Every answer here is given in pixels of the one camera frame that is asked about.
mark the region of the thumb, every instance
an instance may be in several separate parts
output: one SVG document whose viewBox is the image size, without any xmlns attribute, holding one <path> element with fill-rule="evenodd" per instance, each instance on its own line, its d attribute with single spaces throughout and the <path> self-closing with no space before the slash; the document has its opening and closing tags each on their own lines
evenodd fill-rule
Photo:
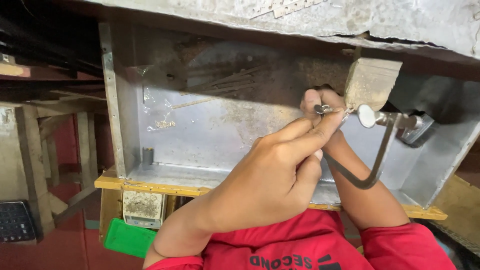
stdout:
<svg viewBox="0 0 480 270">
<path fill-rule="evenodd" d="M 313 195 L 313 191 L 317 186 L 320 176 L 322 176 L 322 167 L 320 166 L 320 160 L 322 159 L 323 152 L 318 150 L 302 163 L 297 171 L 297 179 L 290 190 L 289 196 L 295 196 L 305 200 L 305 205 L 310 203 Z"/>
</svg>

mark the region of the scratched metal surface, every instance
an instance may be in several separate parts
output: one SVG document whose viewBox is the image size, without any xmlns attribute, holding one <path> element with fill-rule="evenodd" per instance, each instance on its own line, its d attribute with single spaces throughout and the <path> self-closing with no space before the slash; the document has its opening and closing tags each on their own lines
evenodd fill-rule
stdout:
<svg viewBox="0 0 480 270">
<path fill-rule="evenodd" d="M 316 0 L 318 4 L 279 18 L 275 18 L 273 12 L 253 18 L 261 7 L 268 9 L 272 0 L 84 1 L 231 28 L 407 51 L 447 61 L 475 62 L 469 58 L 480 58 L 480 3 L 477 0 Z M 351 36 L 366 31 L 379 39 Z"/>
<path fill-rule="evenodd" d="M 159 42 L 157 49 L 169 51 L 168 46 L 171 44 Z M 346 76 L 348 73 L 347 64 L 335 67 L 334 63 L 321 59 L 287 55 L 271 48 L 239 42 L 214 44 L 185 64 L 184 68 L 180 67 L 176 54 L 165 59 L 154 65 L 129 69 L 130 73 L 136 74 L 132 76 L 131 83 L 137 91 L 140 143 L 142 147 L 153 147 L 155 152 L 155 164 L 138 167 L 129 178 L 210 188 L 225 179 L 256 138 L 275 132 L 302 115 L 298 105 L 307 87 L 322 83 L 338 84 L 338 80 L 345 79 L 341 74 Z M 241 91 L 236 97 L 172 109 L 179 104 L 210 97 L 182 96 L 179 89 L 211 82 L 260 64 L 268 67 L 253 73 L 251 78 L 259 86 Z M 333 79 L 328 72 L 322 73 L 318 66 L 325 71 L 337 68 L 337 78 Z M 172 74 L 175 79 L 168 80 L 167 74 Z M 169 124 L 149 131 L 155 121 Z M 342 131 L 359 157 L 371 167 L 384 127 L 365 129 L 356 115 L 351 115 Z M 389 152 L 390 158 L 381 180 L 403 203 L 415 204 L 398 189 L 419 154 L 419 149 L 408 148 L 398 141 L 394 142 Z M 399 167 L 396 163 L 398 158 L 407 162 Z M 338 193 L 325 160 L 322 160 L 322 169 L 323 175 L 312 202 L 338 205 Z"/>
</svg>

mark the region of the green lid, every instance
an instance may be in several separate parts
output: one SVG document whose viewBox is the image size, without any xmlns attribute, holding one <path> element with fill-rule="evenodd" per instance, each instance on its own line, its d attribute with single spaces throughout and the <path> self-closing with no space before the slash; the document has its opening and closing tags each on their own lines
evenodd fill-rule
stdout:
<svg viewBox="0 0 480 270">
<path fill-rule="evenodd" d="M 126 224 L 121 219 L 110 221 L 103 246 L 128 255 L 145 258 L 156 232 Z"/>
</svg>

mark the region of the calculator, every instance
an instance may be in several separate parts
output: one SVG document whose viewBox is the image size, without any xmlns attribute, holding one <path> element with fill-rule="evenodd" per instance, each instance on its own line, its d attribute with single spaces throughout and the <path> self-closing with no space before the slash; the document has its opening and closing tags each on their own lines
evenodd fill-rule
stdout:
<svg viewBox="0 0 480 270">
<path fill-rule="evenodd" d="M 36 230 L 26 200 L 0 201 L 0 243 L 36 239 Z"/>
</svg>

